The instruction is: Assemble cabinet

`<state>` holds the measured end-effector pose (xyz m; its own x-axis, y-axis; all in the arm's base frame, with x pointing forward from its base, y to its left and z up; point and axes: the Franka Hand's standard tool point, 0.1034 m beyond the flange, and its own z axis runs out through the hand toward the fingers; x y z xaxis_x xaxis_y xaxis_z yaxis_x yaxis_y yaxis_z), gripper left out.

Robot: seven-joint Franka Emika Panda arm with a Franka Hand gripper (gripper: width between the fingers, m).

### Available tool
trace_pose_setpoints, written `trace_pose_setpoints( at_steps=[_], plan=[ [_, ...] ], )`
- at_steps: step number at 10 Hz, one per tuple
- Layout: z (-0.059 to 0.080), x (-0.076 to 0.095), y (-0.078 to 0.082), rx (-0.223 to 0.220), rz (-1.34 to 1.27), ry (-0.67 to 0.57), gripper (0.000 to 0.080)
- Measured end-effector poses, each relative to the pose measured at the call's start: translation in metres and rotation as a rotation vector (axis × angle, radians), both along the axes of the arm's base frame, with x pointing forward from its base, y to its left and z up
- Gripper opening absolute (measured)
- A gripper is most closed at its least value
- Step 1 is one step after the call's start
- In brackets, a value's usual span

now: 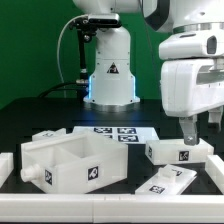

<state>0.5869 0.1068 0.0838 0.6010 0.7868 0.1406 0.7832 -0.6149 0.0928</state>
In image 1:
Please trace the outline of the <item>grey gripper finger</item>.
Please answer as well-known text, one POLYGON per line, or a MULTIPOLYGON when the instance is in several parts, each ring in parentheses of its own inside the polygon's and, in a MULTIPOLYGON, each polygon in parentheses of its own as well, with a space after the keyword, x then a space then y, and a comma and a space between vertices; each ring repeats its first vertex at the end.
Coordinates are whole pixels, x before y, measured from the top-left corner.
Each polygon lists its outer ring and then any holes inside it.
POLYGON ((209 110, 208 127, 215 133, 221 131, 223 108, 217 107, 209 110))
POLYGON ((199 143, 197 116, 181 117, 179 123, 183 132, 184 143, 190 146, 197 145, 199 143))

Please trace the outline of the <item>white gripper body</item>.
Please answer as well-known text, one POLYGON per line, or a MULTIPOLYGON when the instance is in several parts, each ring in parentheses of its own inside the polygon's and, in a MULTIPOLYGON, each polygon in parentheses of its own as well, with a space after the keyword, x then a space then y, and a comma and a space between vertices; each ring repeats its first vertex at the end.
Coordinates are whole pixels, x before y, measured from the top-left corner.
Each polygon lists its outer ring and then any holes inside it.
POLYGON ((224 24, 174 29, 159 46, 165 113, 189 117, 224 105, 224 24))

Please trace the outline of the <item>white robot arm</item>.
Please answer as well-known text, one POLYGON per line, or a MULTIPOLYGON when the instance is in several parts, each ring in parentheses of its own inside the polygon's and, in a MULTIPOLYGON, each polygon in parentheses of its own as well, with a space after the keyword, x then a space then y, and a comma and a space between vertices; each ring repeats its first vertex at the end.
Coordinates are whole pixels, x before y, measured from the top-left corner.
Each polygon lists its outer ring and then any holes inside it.
POLYGON ((179 119, 184 143, 199 141, 197 115, 221 128, 224 108, 224 0, 73 0, 97 38, 96 66, 87 104, 126 107, 139 101, 130 72, 129 32, 121 13, 140 12, 156 32, 170 33, 160 43, 161 96, 165 114, 179 119))

